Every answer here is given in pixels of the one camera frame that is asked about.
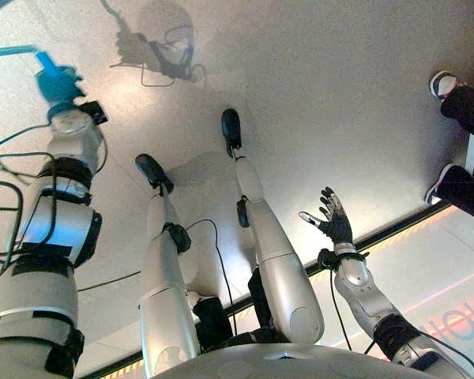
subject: floor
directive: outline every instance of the floor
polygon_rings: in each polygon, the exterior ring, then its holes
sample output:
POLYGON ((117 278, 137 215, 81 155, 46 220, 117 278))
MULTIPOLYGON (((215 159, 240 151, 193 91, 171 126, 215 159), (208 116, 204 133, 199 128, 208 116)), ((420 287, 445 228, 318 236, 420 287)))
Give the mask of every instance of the floor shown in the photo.
MULTIPOLYGON (((227 107, 238 110, 246 155, 306 264, 329 241, 297 213, 317 212, 322 187, 339 194, 359 239, 423 208, 438 170, 464 160, 468 137, 439 114, 427 83, 451 69, 474 84, 474 0, 107 2, 15 0, 0 9, 0 47, 35 43, 76 66, 86 99, 99 100, 110 120, 102 125, 109 160, 92 184, 103 229, 94 258, 76 271, 79 287, 140 269, 152 192, 134 157, 147 152, 175 183, 181 221, 216 222, 232 293, 246 295, 254 254, 237 224, 235 175, 220 135, 227 107), (172 59, 192 47, 185 79, 151 87, 171 79, 145 41, 170 43, 172 59), (143 80, 126 65, 144 65, 143 80)), ((0 58, 0 139, 45 122, 37 71, 30 56, 0 58)), ((39 131, 4 150, 42 150, 48 141, 39 131)), ((13 166, 35 172, 40 162, 13 166)), ((0 190, 0 204, 13 202, 0 190)), ((0 215, 0 249, 10 220, 0 215)), ((193 228, 182 266, 191 289, 226 303, 213 233, 208 224, 193 228)), ((81 293, 88 346, 136 321, 138 295, 137 277, 81 293)), ((131 348, 123 340, 122 354, 131 348)))

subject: white sneaker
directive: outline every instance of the white sneaker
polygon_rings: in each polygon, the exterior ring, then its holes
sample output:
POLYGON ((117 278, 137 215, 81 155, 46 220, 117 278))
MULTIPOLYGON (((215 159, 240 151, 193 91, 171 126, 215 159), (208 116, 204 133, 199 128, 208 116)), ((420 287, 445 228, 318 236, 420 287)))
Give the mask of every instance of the white sneaker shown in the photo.
POLYGON ((423 201, 425 201, 429 205, 435 205, 438 202, 440 202, 441 199, 437 197, 437 188, 441 185, 442 180, 444 179, 444 177, 446 176, 450 168, 453 166, 455 165, 452 163, 448 163, 442 168, 441 173, 439 174, 439 177, 437 179, 437 182, 432 187, 430 187, 428 191, 425 193, 425 196, 423 197, 423 201))
POLYGON ((430 79, 430 92, 439 100, 444 100, 460 83, 450 71, 439 71, 430 79))

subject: wire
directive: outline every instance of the wire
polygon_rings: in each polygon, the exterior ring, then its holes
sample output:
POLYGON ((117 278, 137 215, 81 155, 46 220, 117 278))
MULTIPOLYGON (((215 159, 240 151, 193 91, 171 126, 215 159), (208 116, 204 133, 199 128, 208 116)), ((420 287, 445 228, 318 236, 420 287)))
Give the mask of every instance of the wire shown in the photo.
MULTIPOLYGON (((217 251, 217 253, 218 253, 218 256, 220 257, 220 263, 221 263, 221 269, 222 269, 222 271, 223 271, 224 282, 225 282, 225 284, 227 285, 228 297, 230 298, 231 315, 232 315, 233 321, 234 321, 234 333, 235 333, 235 335, 237 336, 237 321, 236 321, 236 319, 235 319, 234 301, 233 301, 233 297, 231 296, 230 284, 228 283, 227 273, 226 273, 226 271, 225 271, 225 269, 224 269, 223 258, 222 258, 222 256, 221 256, 220 248, 218 247, 218 228, 217 228, 216 224, 214 223, 214 221, 209 220, 209 219, 203 219, 203 220, 198 220, 196 223, 192 223, 190 226, 188 226, 188 227, 186 228, 186 230, 188 231, 190 228, 194 227, 195 225, 197 225, 197 224, 199 224, 199 223, 203 223, 203 222, 211 223, 211 224, 213 225, 213 227, 214 227, 214 232, 215 232, 215 242, 214 242, 214 245, 215 245, 215 247, 216 247, 216 251, 217 251)), ((128 275, 125 275, 125 276, 120 276, 119 278, 112 279, 112 280, 108 280, 107 282, 102 282, 102 283, 98 283, 98 284, 95 284, 95 285, 92 285, 92 286, 89 286, 89 287, 81 288, 80 290, 77 290, 77 292, 83 292, 83 291, 91 290, 91 289, 93 289, 93 288, 102 287, 102 286, 105 286, 105 285, 107 285, 107 284, 111 284, 111 283, 118 282, 118 281, 120 281, 120 280, 128 279, 128 278, 130 278, 131 276, 135 276, 135 275, 138 275, 138 274, 140 274, 140 273, 141 273, 140 271, 132 272, 131 274, 128 274, 128 275)))
POLYGON ((372 341, 371 344, 369 345, 369 347, 367 349, 365 349, 365 351, 363 353, 365 355, 367 355, 369 353, 369 351, 371 351, 371 348, 374 347, 375 344, 376 344, 376 341, 372 341))
POLYGON ((448 345, 447 343, 445 342, 442 342, 441 340, 431 336, 430 334, 428 333, 425 333, 425 332, 422 332, 421 330, 416 330, 419 334, 421 334, 422 336, 426 336, 428 338, 430 338, 431 340, 437 342, 437 343, 440 343, 442 346, 444 347, 447 347, 448 349, 450 349, 451 351, 454 351, 455 353, 457 353, 458 355, 460 355, 462 358, 465 358, 467 360, 467 362, 469 362, 472 366, 472 368, 474 369, 474 362, 467 356, 465 355, 464 353, 462 353, 461 351, 455 349, 454 347, 448 345))
POLYGON ((346 334, 346 329, 344 328, 344 323, 342 322, 342 317, 340 317, 339 308, 337 307, 337 303, 335 301, 335 295, 333 294, 332 270, 330 270, 330 291, 332 292, 333 304, 335 305, 335 310, 337 311, 337 316, 339 317, 340 327, 342 328, 342 332, 344 333, 344 338, 346 339, 346 343, 348 344, 348 349, 350 351, 353 351, 351 349, 351 344, 348 340, 348 335, 346 334))
POLYGON ((100 164, 100 167, 98 167, 98 169, 95 171, 95 174, 98 174, 99 172, 102 171, 103 169, 103 166, 105 166, 105 163, 107 163, 107 157, 109 156, 109 147, 107 146, 107 140, 105 139, 105 136, 103 135, 102 131, 100 130, 100 128, 98 128, 97 126, 95 127, 95 129, 98 131, 99 135, 102 137, 102 143, 103 143, 103 161, 102 161, 102 164, 100 164))
MULTIPOLYGON (((44 238, 42 239, 42 241, 40 241, 39 243, 36 243, 34 246, 30 246, 30 247, 25 247, 25 248, 21 248, 20 250, 18 250, 15 254, 19 254, 19 253, 27 253, 29 251, 32 251, 34 249, 37 249, 38 247, 42 246, 42 245, 45 245, 47 241, 49 241, 49 238, 51 238, 51 236, 53 235, 53 233, 55 232, 55 228, 56 228, 56 185, 57 185, 57 179, 56 179, 56 164, 55 164, 55 157, 52 156, 52 154, 50 154, 49 152, 22 152, 22 153, 14 153, 14 154, 3 154, 2 156, 49 156, 51 158, 51 176, 53 178, 53 181, 52 181, 52 191, 51 191, 51 198, 52 198, 52 202, 51 202, 51 222, 50 222, 50 226, 49 226, 49 231, 47 232, 47 234, 44 236, 44 238)), ((37 199, 37 204, 36 204, 36 207, 37 205, 39 204, 39 201, 40 201, 40 197, 37 199)), ((30 215, 30 219, 28 221, 28 226, 30 224, 30 222, 32 221, 32 218, 33 216, 35 215, 35 209, 34 209, 34 212, 32 212, 32 214, 30 215)), ((23 241, 23 238, 25 237, 26 235, 26 232, 28 230, 28 226, 24 229, 24 233, 21 237, 21 240, 20 240, 20 243, 19 243, 19 246, 21 245, 22 241, 23 241)))
POLYGON ((95 284, 94 286, 81 288, 80 290, 77 290, 77 292, 83 292, 83 291, 87 291, 87 290, 92 290, 93 288, 102 287, 102 286, 105 286, 107 284, 111 284, 111 283, 114 283, 114 282, 118 282, 120 280, 128 279, 131 276, 135 276, 135 275, 138 275, 140 273, 141 273, 140 271, 132 272, 131 274, 121 276, 121 277, 113 279, 113 280, 108 280, 107 282, 102 282, 102 283, 95 284))
MULTIPOLYGON (((0 260, 0 263, 3 264, 2 272, 4 272, 10 265, 10 260, 13 255, 13 249, 15 245, 14 242, 16 241, 17 232, 19 231, 21 216, 23 214, 23 194, 21 193, 20 189, 17 188, 17 186, 15 186, 13 183, 0 181, 0 186, 4 186, 4 187, 8 187, 12 189, 17 195, 16 220, 14 221, 13 232, 10 236, 9 250, 6 253, 6 259, 4 261, 0 260)), ((14 208, 0 207, 0 211, 12 211, 12 210, 14 210, 14 208)))
MULTIPOLYGON (((12 139, 14 139, 14 138, 20 136, 20 135, 23 134, 23 133, 27 133, 27 132, 29 132, 30 130, 40 129, 40 128, 46 128, 46 127, 48 127, 49 125, 50 125, 50 124, 30 126, 30 127, 25 128, 25 129, 23 129, 23 130, 20 130, 19 132, 16 132, 16 133, 14 133, 14 134, 12 134, 12 135, 10 135, 10 136, 4 138, 3 140, 1 140, 1 141, 0 141, 0 145, 5 144, 6 142, 8 142, 8 141, 10 141, 10 140, 12 140, 12 139)), ((0 166, 0 171, 9 171, 9 170, 8 170, 6 167, 0 166)))
POLYGON ((237 336, 237 321, 235 320, 234 301, 233 301, 233 298, 231 297, 230 284, 228 284, 228 278, 227 278, 227 273, 225 272, 225 269, 224 269, 223 258, 221 257, 220 248, 218 247, 218 228, 216 224, 214 223, 214 221, 210 219, 203 219, 203 220, 198 220, 196 223, 192 223, 189 227, 186 228, 186 230, 188 231, 190 228, 194 227, 198 223, 203 223, 203 222, 211 223, 214 227, 214 232, 216 234, 216 241, 214 242, 214 245, 216 246, 216 251, 218 252, 218 256, 220 257, 221 270, 223 271, 224 282, 227 285, 228 297, 230 298, 231 315, 234 319, 234 333, 237 336))

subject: robot leg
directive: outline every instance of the robot leg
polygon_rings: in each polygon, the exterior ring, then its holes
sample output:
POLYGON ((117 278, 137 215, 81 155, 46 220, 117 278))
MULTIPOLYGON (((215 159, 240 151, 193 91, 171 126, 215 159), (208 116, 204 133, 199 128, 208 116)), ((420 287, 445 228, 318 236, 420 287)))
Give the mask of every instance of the robot leg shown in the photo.
POLYGON ((239 158, 235 169, 273 323, 293 343, 317 342, 324 331, 323 315, 306 270, 267 204, 254 167, 239 158))
POLYGON ((200 352, 186 286, 178 261, 178 247, 164 228, 174 223, 175 213, 164 196, 149 206, 148 233, 151 242, 141 272, 139 323, 145 372, 152 377, 200 352))

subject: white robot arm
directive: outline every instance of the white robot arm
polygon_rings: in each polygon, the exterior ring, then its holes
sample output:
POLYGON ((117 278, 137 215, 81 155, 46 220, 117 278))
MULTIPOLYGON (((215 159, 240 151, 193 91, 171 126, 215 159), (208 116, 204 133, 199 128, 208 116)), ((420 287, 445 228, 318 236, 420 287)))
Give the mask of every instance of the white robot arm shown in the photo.
POLYGON ((93 255, 102 223, 89 189, 102 141, 97 123, 107 120, 96 103, 73 104, 83 96, 74 69, 41 58, 50 67, 37 81, 51 105, 51 160, 27 188, 20 241, 11 242, 18 258, 0 275, 0 378, 73 376, 84 345, 73 270, 93 255))
POLYGON ((335 287, 348 302, 353 316, 385 353, 403 366, 424 371, 435 377, 472 378, 450 359, 434 342, 409 324, 392 302, 376 287, 367 269, 365 256, 356 252, 351 226, 337 195, 330 189, 322 191, 327 209, 320 210, 328 222, 301 212, 303 220, 316 226, 334 242, 334 251, 323 249, 318 257, 322 268, 337 271, 335 287))

